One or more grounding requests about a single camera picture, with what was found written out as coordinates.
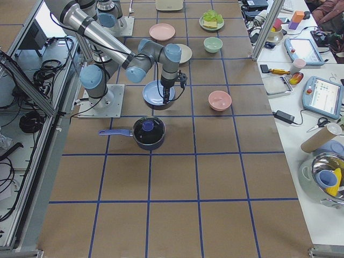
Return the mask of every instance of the blue handle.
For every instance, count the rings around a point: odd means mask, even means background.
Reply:
[[[133,133],[131,130],[128,129],[110,129],[110,130],[100,130],[98,135],[124,135],[131,137]]]

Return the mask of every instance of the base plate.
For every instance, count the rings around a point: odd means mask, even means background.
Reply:
[[[127,22],[127,26],[120,32],[110,32],[114,37],[131,37],[133,35],[135,18],[125,16],[124,19]]]
[[[79,114],[78,118],[87,118],[87,119],[98,119],[98,118],[120,118],[122,111],[122,103],[124,96],[124,84],[108,84],[108,89],[112,91],[114,95],[114,100],[103,109],[90,109],[89,111]],[[83,98],[88,98],[88,94],[85,91]],[[88,101],[82,102],[80,105],[79,112],[83,112],[91,108],[91,105]]]

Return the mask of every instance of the green bowl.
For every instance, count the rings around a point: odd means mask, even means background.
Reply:
[[[222,40],[220,40],[219,38],[216,37],[210,37],[210,38],[206,38],[203,41],[203,45],[206,51],[208,51],[209,53],[216,53],[219,52],[219,50],[222,48],[223,43]]]

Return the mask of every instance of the blue-framed tablet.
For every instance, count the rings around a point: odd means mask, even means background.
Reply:
[[[284,46],[292,61],[302,58],[306,61],[307,66],[322,66],[325,63],[311,39],[287,38]]]
[[[302,95],[305,109],[338,119],[344,87],[340,84],[312,76],[306,83]]]

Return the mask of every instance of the screwdriver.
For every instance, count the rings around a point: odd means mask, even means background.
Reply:
[[[269,72],[272,74],[279,74],[279,75],[290,74],[290,71],[286,71],[283,69],[269,69]]]

